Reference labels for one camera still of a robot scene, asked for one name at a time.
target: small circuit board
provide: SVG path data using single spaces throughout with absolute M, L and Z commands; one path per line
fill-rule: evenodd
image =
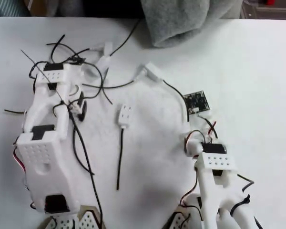
M 203 91 L 186 94 L 183 97 L 190 115 L 210 110 L 209 104 Z

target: black wire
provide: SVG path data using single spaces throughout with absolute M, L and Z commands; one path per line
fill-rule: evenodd
M 36 210 L 36 208 L 33 206 L 33 204 L 34 204 L 34 202 L 32 202 L 32 203 L 30 204 L 30 208 Z
M 182 100 L 184 101 L 184 104 L 185 104 L 185 107 L 186 107 L 186 118 L 187 118 L 187 122 L 190 121 L 190 114 L 189 114 L 189 109 L 187 108 L 187 105 L 186 105 L 186 101 L 185 101 L 185 98 L 183 97 L 183 95 L 180 93 L 180 91 L 178 91 L 176 88 L 174 88 L 173 86 L 171 86 L 170 84 L 168 84 L 165 80 L 163 80 L 163 82 L 171 87 L 172 89 L 174 89 L 182 98 Z
M 193 192 L 193 191 L 195 190 L 196 186 L 197 186 L 197 182 L 198 182 L 198 170 L 197 170 L 196 167 L 195 167 L 195 171 L 196 171 L 196 181 L 195 181 L 195 184 L 194 184 L 194 186 L 191 188 L 191 190 L 189 190 L 187 193 L 185 193 L 185 194 L 181 197 L 180 202 L 179 202 L 179 205 L 180 205 L 180 206 L 182 206 L 182 201 L 183 201 L 183 199 L 184 199 L 187 195 L 189 195 L 191 192 Z
M 105 82 L 105 80 L 106 80 L 108 70 L 109 70 L 109 69 L 107 68 L 107 70 L 106 70 L 106 72 L 105 72 L 104 79 L 103 79 L 104 82 Z M 103 93 L 104 93 L 106 99 L 108 100 L 108 102 L 110 102 L 110 104 L 113 105 L 113 103 L 112 103 L 111 100 L 108 98 L 108 96 L 107 96 L 107 94 L 106 94 L 106 92 L 105 92 L 105 90 L 104 90 L 104 86 L 102 87 L 102 91 L 103 91 Z
M 112 56 L 115 52 L 117 52 L 120 48 L 122 48 L 123 45 L 125 45 L 125 43 L 126 43 L 126 42 L 128 41 L 128 39 L 131 37 L 131 35 L 132 35 L 132 33 L 134 32 L 134 30 L 137 28 L 137 26 L 138 26 L 138 24 L 140 23 L 140 21 L 141 21 L 141 19 L 139 19 L 139 20 L 135 23 L 133 29 L 130 31 L 130 34 L 128 35 L 128 37 L 126 38 L 126 40 L 125 40 L 116 50 L 114 50 L 114 51 L 110 54 L 110 56 Z
M 79 54 L 81 54 L 81 53 L 83 53 L 85 51 L 89 51 L 89 50 L 90 49 L 87 48 L 87 49 L 81 50 L 79 52 L 76 52 L 75 54 L 73 54 L 72 56 L 68 57 L 66 60 L 62 61 L 61 63 L 66 63 L 67 61 L 72 61 L 75 56 L 78 56 L 78 58 L 80 58 L 83 61 L 84 59 L 82 57 L 80 57 Z
M 115 89 L 115 88 L 120 88 L 120 87 L 124 87 L 124 86 L 127 86 L 127 85 L 130 85 L 131 83 L 133 83 L 134 80 L 131 80 L 130 82 L 128 83 L 124 83 L 124 84 L 121 84 L 121 85 L 118 85 L 118 86 L 112 86 L 112 87 L 103 87 L 104 89 Z M 93 88 L 100 88 L 99 86 L 94 86 L 94 85 L 90 85 L 90 84 L 85 84 L 85 83 L 82 83 L 83 86 L 87 86 L 87 87 L 93 87 Z
M 57 43 L 48 43 L 46 45 L 56 45 Z M 63 43 L 59 43 L 58 45 L 64 46 L 66 48 L 68 48 L 71 52 L 73 52 L 73 54 L 76 54 L 76 51 L 74 51 L 74 49 L 72 49 L 70 46 L 63 44 Z
M 255 216 L 254 216 L 254 220 L 255 220 L 255 223 L 256 223 L 258 229 L 263 229 L 263 227 L 262 227 L 261 224 L 258 222 L 258 220 L 255 218 Z
M 87 64 L 87 65 L 90 65 L 90 66 L 93 66 L 94 68 L 96 68 L 96 70 L 99 72 L 99 75 L 100 75 L 100 78 L 101 78 L 101 85 L 100 85 L 99 90 L 98 90 L 98 92 L 96 93 L 96 95 L 94 95 L 94 96 L 87 96 L 87 97 L 81 98 L 81 99 L 94 99 L 94 98 L 96 98 L 96 97 L 99 95 L 99 93 L 101 92 L 102 87 L 103 87 L 103 85 L 104 85 L 102 73 L 101 73 L 101 71 L 100 71 L 93 63 L 84 62 L 84 64 Z M 80 100 L 80 99 L 75 99 L 75 100 L 73 100 L 72 102 L 69 103 L 68 106 L 71 106 L 74 102 L 77 102 L 77 101 L 79 101 L 79 100 Z
M 35 94 L 35 91 L 36 91 L 36 80 L 37 80 L 37 77 L 35 78 L 34 83 L 33 83 L 33 94 Z
M 119 157 L 119 165 L 118 165 L 118 176 L 117 176 L 117 181 L 116 181 L 117 191 L 120 188 L 120 172 L 121 172 L 121 163 L 122 163 L 122 154 L 123 154 L 123 135 L 124 135 L 124 128 L 121 129 L 120 157 Z
M 80 163 L 81 167 L 82 167 L 83 169 L 85 169 L 88 173 L 90 173 L 89 169 L 87 169 L 87 167 L 84 166 L 84 164 L 81 162 L 80 158 L 79 158 L 78 155 L 77 155 L 75 138 L 76 138 L 76 129 L 73 128 L 72 145 L 73 145 L 74 155 L 75 155 L 75 157 L 76 157 L 76 160 Z
M 38 62 L 36 62 L 36 63 L 33 65 L 33 67 L 31 68 L 30 72 L 29 72 L 29 78 L 31 78 L 31 79 L 36 79 L 36 77 L 33 77 L 33 76 L 32 76 L 32 73 L 33 73 L 34 69 L 36 68 L 36 66 L 37 66 L 38 64 L 40 64 L 40 63 L 48 63 L 48 62 L 47 62 L 47 61 L 38 61 Z
M 189 214 L 189 216 L 181 223 L 181 225 L 179 227 L 180 229 L 182 229 L 183 224 L 189 220 L 190 216 L 191 216 L 191 214 Z
M 53 227 L 53 229 L 56 229 L 57 228 L 57 220 L 56 218 L 54 218 L 53 216 L 50 217 L 52 220 L 54 220 L 55 222 L 55 226 Z
M 204 117 L 201 117 L 199 114 L 197 114 L 197 117 L 204 119 L 204 120 L 208 123 L 208 125 L 210 126 L 210 128 L 213 130 L 215 137 L 218 138 L 217 132 L 216 132 L 216 130 L 214 129 L 214 126 L 210 123 L 210 121 L 207 120 L 207 119 L 204 118 Z
M 246 178 L 246 177 L 244 177 L 244 176 L 242 176 L 242 175 L 240 175 L 240 174 L 237 174 L 237 176 L 239 176 L 241 179 L 244 179 L 245 181 L 248 181 L 248 182 L 249 182 L 249 184 L 247 184 L 247 185 L 245 185 L 245 186 L 243 187 L 243 189 L 242 189 L 243 192 L 244 192 L 247 188 L 249 188 L 251 185 L 254 184 L 254 181 L 252 181 L 252 180 L 250 180 L 250 179 L 248 179 L 248 178 Z
M 56 114 L 54 112 L 55 108 L 58 107 L 58 106 L 61 106 L 61 105 L 64 105 L 65 103 L 62 101 L 60 104 L 57 104 L 55 105 L 53 108 L 52 108 L 52 112 L 53 112 L 53 115 L 56 117 Z
M 18 115 L 24 115 L 25 114 L 25 111 L 11 111 L 11 110 L 7 110 L 7 109 L 4 109 L 4 111 L 6 112 L 10 112 L 10 113 L 13 113 L 13 114 L 18 114 Z
M 65 37 L 65 34 L 61 36 L 61 38 L 58 40 L 58 42 L 56 42 L 56 44 L 54 45 L 52 52 L 51 52 L 51 60 L 53 63 L 55 63 L 55 61 L 53 60 L 53 55 L 55 52 L 55 49 L 57 48 L 57 46 L 59 45 L 59 43 L 63 40 L 63 38 Z
M 203 218 L 202 218 L 202 215 L 201 215 L 199 207 L 197 207 L 195 205 L 180 205 L 180 206 L 183 207 L 183 208 L 195 208 L 195 209 L 197 209 L 197 211 L 199 213 L 199 216 L 200 216 L 200 219 L 201 219 L 201 221 L 203 221 Z
M 92 186 L 93 186 L 93 190 L 94 190 L 94 194 L 95 194 L 95 198 L 96 198 L 96 201 L 98 203 L 98 206 L 99 206 L 99 210 L 100 210 L 100 226 L 101 226 L 101 229 L 102 229 L 102 220 L 103 220 L 103 211 L 102 211 L 102 207 L 101 207 L 101 203 L 100 203 L 100 200 L 99 200 L 99 196 L 97 194 L 97 191 L 96 191 L 96 187 L 95 187 L 95 182 L 94 182 L 94 179 L 93 179 L 93 172 L 91 170 L 91 165 L 90 165 L 90 162 L 89 162 L 89 157 L 88 157 L 88 153 L 87 153 L 87 150 L 86 150 L 86 146 L 85 146 L 85 143 L 84 143 L 84 139 L 80 133 L 80 130 L 78 129 L 77 127 L 77 124 L 75 122 L 75 119 L 73 117 L 73 114 L 69 108 L 69 106 L 67 106 L 67 109 L 68 109 L 68 113 L 69 113 L 69 118 L 71 119 L 73 125 L 74 125 L 74 128 L 80 138 L 80 141 L 81 141 L 81 144 L 82 144 L 82 148 L 84 150 L 84 153 L 85 153 L 85 157 L 86 157 L 86 161 L 87 161 L 87 165 L 88 165 L 88 170 L 89 170 L 89 174 L 90 174 L 90 178 L 91 178 L 91 182 L 92 182 Z
M 240 175 L 240 174 L 237 174 L 237 176 L 240 177 L 241 179 L 244 179 L 245 181 L 248 181 L 248 182 L 249 182 L 249 184 L 247 184 L 247 185 L 245 185 L 245 186 L 243 187 L 243 189 L 242 189 L 243 192 L 244 192 L 247 188 L 249 188 L 251 185 L 254 184 L 254 181 L 252 181 L 252 180 L 250 180 L 250 179 L 248 179 L 248 178 L 246 178 L 246 177 L 244 177 L 244 176 L 242 176 L 242 175 Z M 255 218 L 255 216 L 254 216 L 254 220 L 255 220 L 255 223 L 256 223 L 257 227 L 258 227 L 259 229 L 263 229 L 263 227 L 262 227 L 261 224 L 258 222 L 258 220 Z

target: white table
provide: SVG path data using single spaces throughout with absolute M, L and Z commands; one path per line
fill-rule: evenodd
M 12 158 L 11 144 L 23 118 L 3 112 L 27 109 L 33 99 L 31 63 L 20 48 L 38 61 L 49 57 L 51 48 L 45 43 L 62 34 L 63 42 L 75 50 L 102 41 L 118 46 L 133 24 L 92 18 L 0 18 L 0 229 L 33 229 L 44 218 L 30 209 L 23 172 Z M 265 229 L 286 228 L 286 21 L 217 21 L 177 47 L 150 46 L 141 23 L 113 56 L 108 85 L 129 81 L 137 66 L 150 60 L 183 94 L 204 90 L 218 121 L 218 135 L 235 155 L 239 173 L 256 182 L 249 189 L 255 216 Z M 57 59 L 67 56 L 61 49 L 55 53 Z M 167 87 L 148 80 L 107 94 L 114 105 L 103 95 L 89 101 L 88 116 L 80 125 L 105 224 L 108 229 L 159 229 L 195 179 L 194 162 L 184 156 L 178 140 L 185 130 L 181 103 Z M 116 192 L 120 130 L 115 117 L 123 102 L 136 110 L 124 133 L 121 189 Z M 71 142 L 66 148 L 81 203 L 96 205 L 89 175 L 75 161 Z

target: gray towel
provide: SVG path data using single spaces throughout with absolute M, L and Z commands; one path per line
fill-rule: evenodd
M 239 18 L 242 0 L 141 0 L 156 47 L 175 46 L 193 37 L 210 22 Z M 82 0 L 48 0 L 48 16 L 57 8 L 63 16 L 83 16 Z

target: wire connector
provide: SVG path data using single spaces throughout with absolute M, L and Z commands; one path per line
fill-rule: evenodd
M 144 70 L 146 70 L 146 75 L 148 78 L 155 82 L 162 82 L 163 81 L 163 72 L 153 63 L 149 62 L 144 66 Z
M 125 129 L 129 126 L 130 118 L 132 113 L 132 107 L 126 104 L 123 104 L 120 110 L 118 124 L 122 129 Z

